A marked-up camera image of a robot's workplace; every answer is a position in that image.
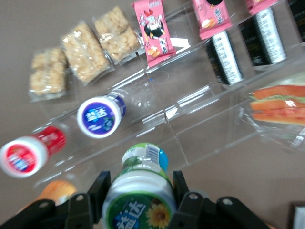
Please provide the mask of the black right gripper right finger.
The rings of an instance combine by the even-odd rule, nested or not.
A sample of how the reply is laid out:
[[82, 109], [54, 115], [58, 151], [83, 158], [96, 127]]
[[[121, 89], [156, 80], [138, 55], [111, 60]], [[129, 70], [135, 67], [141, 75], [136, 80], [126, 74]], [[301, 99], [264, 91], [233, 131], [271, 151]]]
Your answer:
[[182, 171], [173, 171], [178, 209], [171, 218], [172, 229], [268, 229], [263, 220], [239, 199], [226, 196], [215, 203], [190, 191]]

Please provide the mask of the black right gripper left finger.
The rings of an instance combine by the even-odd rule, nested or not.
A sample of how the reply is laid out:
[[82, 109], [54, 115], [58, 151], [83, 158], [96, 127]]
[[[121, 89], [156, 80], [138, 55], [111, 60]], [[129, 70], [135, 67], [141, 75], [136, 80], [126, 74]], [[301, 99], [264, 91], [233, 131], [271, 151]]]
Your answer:
[[102, 171], [86, 193], [71, 196], [56, 206], [51, 199], [37, 200], [3, 224], [2, 229], [92, 229], [102, 218], [102, 205], [111, 184]]

